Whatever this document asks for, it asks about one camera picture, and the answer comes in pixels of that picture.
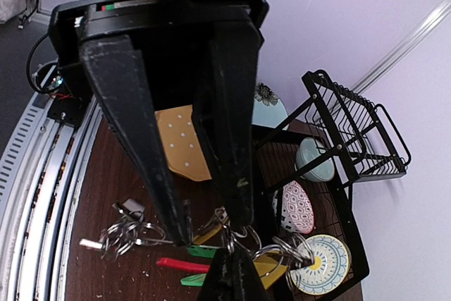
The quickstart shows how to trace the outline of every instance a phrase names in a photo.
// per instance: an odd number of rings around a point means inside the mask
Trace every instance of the dish rack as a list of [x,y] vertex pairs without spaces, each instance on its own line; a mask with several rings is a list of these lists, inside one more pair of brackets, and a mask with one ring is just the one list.
[[[259,149],[270,140],[277,140],[281,130],[300,116],[307,126],[305,134],[314,137],[321,156],[274,184],[269,188],[270,192],[279,190],[333,157],[340,160],[340,167],[347,179],[342,186],[349,188],[350,205],[354,183],[399,178],[406,174],[412,157],[383,105],[375,105],[333,82],[324,70],[307,72],[302,81],[310,95],[308,100],[263,137],[256,148]],[[384,126],[384,120],[396,134],[404,156],[398,153]],[[302,138],[291,141],[299,145]]]
[[[270,128],[252,126],[252,134],[255,141],[260,140]],[[267,187],[271,187],[294,171],[297,145],[290,144],[293,137],[307,137],[303,133],[284,131],[285,142],[268,142],[254,158],[254,228],[259,234],[263,245],[272,243],[272,237],[286,238],[288,234],[278,225],[271,204],[272,194],[268,193]],[[362,240],[354,217],[348,223],[349,211],[347,208],[347,197],[343,189],[336,190],[335,187],[342,185],[340,178],[335,176],[327,183],[313,183],[297,179],[314,210],[315,229],[309,235],[329,234],[345,243],[349,249],[351,267],[345,280],[331,292],[322,296],[304,294],[299,290],[292,292],[285,278],[281,278],[273,285],[270,292],[273,293],[275,301],[329,301],[342,295],[348,289],[358,284],[369,275],[369,265],[366,259]]]
[[[369,275],[352,214],[353,184],[399,178],[406,174],[412,157],[383,105],[374,104],[333,82],[324,70],[308,72],[302,81],[309,98],[279,126],[274,129],[252,126],[255,226],[263,243],[271,243],[272,236],[284,236],[280,227],[281,188],[298,180],[314,208],[316,229],[312,235],[329,234],[343,241],[349,248],[352,265],[343,283],[321,297],[300,291],[292,293],[284,279],[274,285],[274,297],[284,301],[334,300]],[[291,131],[293,125],[297,125],[297,132]],[[396,136],[395,140],[391,139],[392,135]],[[296,169],[296,151],[306,137],[316,140],[321,155]],[[328,159],[334,160],[337,169],[331,181],[311,183],[301,179]],[[276,215],[271,204],[274,193],[278,194]]]

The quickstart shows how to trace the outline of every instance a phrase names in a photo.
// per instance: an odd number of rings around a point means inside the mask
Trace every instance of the wooden table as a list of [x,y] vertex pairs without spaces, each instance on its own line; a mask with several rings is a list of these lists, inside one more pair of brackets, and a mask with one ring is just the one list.
[[[210,181],[195,183],[174,175],[182,199],[190,198],[194,229],[213,214],[220,204],[216,201]],[[159,268],[159,257],[172,257],[194,262],[184,249],[167,245],[134,247],[115,262],[101,260],[98,252],[78,245],[80,238],[98,240],[103,228],[118,219],[111,205],[129,197],[146,207],[146,220],[157,222],[152,201],[131,160],[113,133],[102,123],[89,160],[88,170],[75,217],[66,301],[173,301],[196,300],[199,288],[181,286],[180,279],[189,274],[174,269]],[[208,264],[208,259],[195,258]],[[340,297],[341,301],[361,301],[360,285]]]

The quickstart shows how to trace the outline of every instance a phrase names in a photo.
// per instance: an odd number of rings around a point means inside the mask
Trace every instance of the pink patterned plate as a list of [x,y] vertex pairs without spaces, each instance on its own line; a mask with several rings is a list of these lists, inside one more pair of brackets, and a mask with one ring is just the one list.
[[[277,193],[273,198],[274,212],[277,211]],[[283,187],[282,227],[289,232],[309,234],[315,226],[311,202],[297,181]]]

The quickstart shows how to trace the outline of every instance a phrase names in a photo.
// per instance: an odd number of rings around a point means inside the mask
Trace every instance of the decorative plate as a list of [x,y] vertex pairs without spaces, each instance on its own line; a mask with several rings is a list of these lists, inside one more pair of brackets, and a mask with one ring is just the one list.
[[266,85],[258,83],[254,93],[252,124],[275,128],[288,117],[282,100]]
[[[277,212],[277,193],[273,199],[274,212]],[[297,181],[283,186],[282,227],[289,232],[309,234],[315,226],[313,207],[307,193]]]
[[307,239],[315,254],[311,266],[290,272],[295,285],[304,293],[323,295],[336,289],[350,270],[350,255],[346,246],[330,235],[315,235]]
[[155,113],[169,169],[193,181],[211,179],[191,121],[192,106]]

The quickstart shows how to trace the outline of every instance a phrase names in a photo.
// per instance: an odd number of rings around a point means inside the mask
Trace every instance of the yellow tag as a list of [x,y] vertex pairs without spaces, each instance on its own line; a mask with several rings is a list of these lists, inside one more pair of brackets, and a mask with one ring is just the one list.
[[208,240],[210,240],[212,237],[214,237],[216,234],[218,234],[223,229],[223,225],[220,223],[215,228],[213,228],[211,231],[209,231],[205,235],[196,235],[194,237],[193,243],[195,245],[202,245],[206,243]]
[[210,180],[210,170],[191,121],[192,106],[174,107],[156,113],[168,168],[193,181]]
[[[266,273],[269,273],[274,269],[274,267],[277,266],[277,261],[270,258],[270,257],[259,257],[255,262],[255,268],[257,269],[257,273],[259,276],[262,276]],[[263,283],[263,286],[265,289],[270,288],[285,272],[287,271],[288,267],[280,265],[275,271],[273,271],[268,276],[265,276],[261,278],[261,283]]]

